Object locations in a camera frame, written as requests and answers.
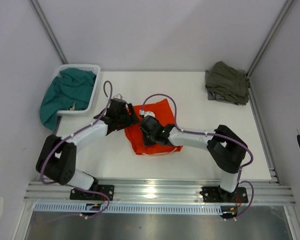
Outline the orange shorts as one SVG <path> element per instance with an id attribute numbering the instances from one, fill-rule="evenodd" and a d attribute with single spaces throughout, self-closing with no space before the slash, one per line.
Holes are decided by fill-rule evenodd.
<path id="1" fill-rule="evenodd" d="M 166 98 L 156 103 L 146 104 L 144 110 L 153 112 L 155 118 L 157 118 L 164 126 L 174 123 L 174 114 Z M 180 152 L 182 150 L 182 146 L 162 146 L 160 144 L 147 146 L 143 140 L 143 134 L 139 123 L 126 128 L 124 132 L 136 155 L 160 155 Z"/>

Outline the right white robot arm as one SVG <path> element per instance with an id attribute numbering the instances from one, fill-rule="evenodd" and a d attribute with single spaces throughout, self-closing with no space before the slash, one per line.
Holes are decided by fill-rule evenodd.
<path id="1" fill-rule="evenodd" d="M 248 146 L 231 129 L 219 125 L 210 131 L 181 129 L 176 124 L 161 125 L 151 115 L 143 116 L 140 129 L 146 145 L 192 147 L 210 153 L 221 169 L 218 196 L 224 202 L 236 197 L 241 164 L 248 152 Z"/>

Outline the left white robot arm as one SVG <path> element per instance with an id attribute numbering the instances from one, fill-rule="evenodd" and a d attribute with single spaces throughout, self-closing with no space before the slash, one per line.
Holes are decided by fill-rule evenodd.
<path id="1" fill-rule="evenodd" d="M 76 132 L 60 137 L 49 135 L 44 142 L 35 169 L 43 177 L 51 179 L 50 184 L 71 186 L 80 189 L 87 200 L 98 196 L 98 180 L 77 169 L 77 154 L 93 141 L 108 136 L 139 123 L 139 118 L 132 103 L 113 98 L 107 103 L 91 123 Z"/>

